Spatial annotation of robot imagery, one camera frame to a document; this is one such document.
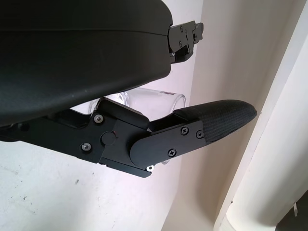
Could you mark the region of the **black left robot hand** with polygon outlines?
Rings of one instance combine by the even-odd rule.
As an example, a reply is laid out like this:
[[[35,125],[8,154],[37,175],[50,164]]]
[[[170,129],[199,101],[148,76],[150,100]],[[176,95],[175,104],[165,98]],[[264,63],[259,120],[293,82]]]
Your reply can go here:
[[[177,109],[150,121],[107,99],[187,61],[204,25],[173,25],[160,0],[3,0],[0,139],[23,141],[146,178],[253,120],[240,100]]]

